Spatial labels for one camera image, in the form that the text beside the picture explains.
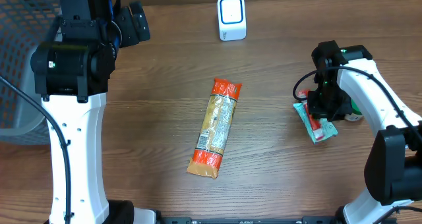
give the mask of wooden table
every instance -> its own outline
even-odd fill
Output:
[[[335,123],[338,137],[313,145],[292,107],[293,85],[314,70],[318,42],[363,44],[393,90],[422,114],[421,2],[247,3],[247,39],[224,43],[215,4],[146,7],[152,39],[122,49],[109,81],[107,197],[166,216],[333,215],[365,187],[374,138],[365,122],[342,121]],[[220,176],[212,180],[186,168],[215,76],[243,87]],[[52,188],[48,146],[0,146],[0,223],[45,221]],[[400,223],[420,217],[403,211]]]

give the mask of plastic basket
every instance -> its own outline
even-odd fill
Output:
[[[59,0],[0,0],[0,74],[40,103],[30,58],[59,11]],[[1,83],[0,141],[49,143],[44,116]]]

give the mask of barcode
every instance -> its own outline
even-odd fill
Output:
[[[201,134],[198,139],[197,148],[206,149],[206,142],[208,141],[208,135]]]

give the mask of crumpled packet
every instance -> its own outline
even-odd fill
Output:
[[[300,118],[302,119],[303,124],[305,125],[306,130],[308,132],[308,135],[309,137],[311,137],[312,142],[314,144],[325,141],[331,138],[332,136],[337,136],[338,131],[336,127],[331,122],[328,122],[327,119],[320,119],[319,122],[321,123],[321,126],[322,126],[324,138],[317,141],[312,131],[311,123],[309,122],[308,114],[305,110],[305,107],[303,106],[303,103],[294,103],[293,107],[295,108],[296,112],[299,114]]]

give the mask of plastic bin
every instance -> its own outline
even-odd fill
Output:
[[[0,74],[40,103],[30,58],[59,12],[59,0],[0,0]],[[2,83],[0,141],[49,144],[44,116]]]

